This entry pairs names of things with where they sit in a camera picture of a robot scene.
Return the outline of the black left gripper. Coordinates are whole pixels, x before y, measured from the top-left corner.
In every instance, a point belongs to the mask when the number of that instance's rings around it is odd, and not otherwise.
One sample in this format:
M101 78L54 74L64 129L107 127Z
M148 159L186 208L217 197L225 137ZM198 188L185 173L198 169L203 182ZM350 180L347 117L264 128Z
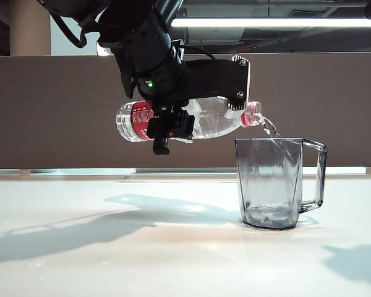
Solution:
M158 105L184 106L187 99L181 93L187 82L188 70L184 61L137 63L137 89L142 98ZM192 139L194 116L186 110L163 111L148 122L147 136L153 139L155 155L169 154L169 138Z

